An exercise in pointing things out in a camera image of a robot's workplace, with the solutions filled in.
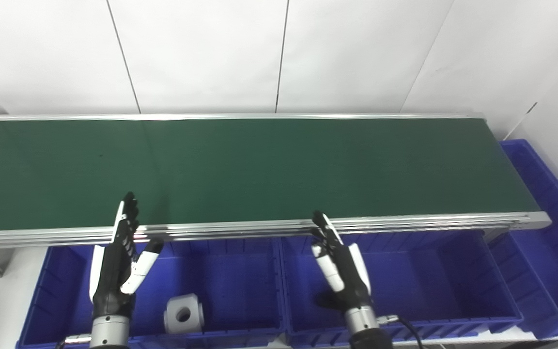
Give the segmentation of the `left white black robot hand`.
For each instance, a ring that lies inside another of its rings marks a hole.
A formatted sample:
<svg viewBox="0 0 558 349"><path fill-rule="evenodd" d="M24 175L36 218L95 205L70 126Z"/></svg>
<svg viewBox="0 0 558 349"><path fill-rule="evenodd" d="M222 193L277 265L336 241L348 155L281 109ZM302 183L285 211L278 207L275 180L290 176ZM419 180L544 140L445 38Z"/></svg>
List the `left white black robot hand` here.
<svg viewBox="0 0 558 349"><path fill-rule="evenodd" d="M137 251L135 233L139 227L138 201L128 192L118 204L109 242L94 248L89 296L92 318L132 318L138 288L164 247L154 238Z"/></svg>

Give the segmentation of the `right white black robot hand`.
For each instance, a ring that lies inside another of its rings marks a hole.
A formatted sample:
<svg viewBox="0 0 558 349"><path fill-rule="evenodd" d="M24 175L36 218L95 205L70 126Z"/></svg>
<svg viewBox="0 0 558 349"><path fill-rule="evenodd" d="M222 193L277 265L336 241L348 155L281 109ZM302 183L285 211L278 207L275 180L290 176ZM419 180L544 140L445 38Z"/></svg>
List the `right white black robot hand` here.
<svg viewBox="0 0 558 349"><path fill-rule="evenodd" d="M371 287L358 245L345 245L330 219L319 210L313 212L315 228L311 250L329 289L319 292L317 306L345 313L350 309L372 307Z"/></svg>

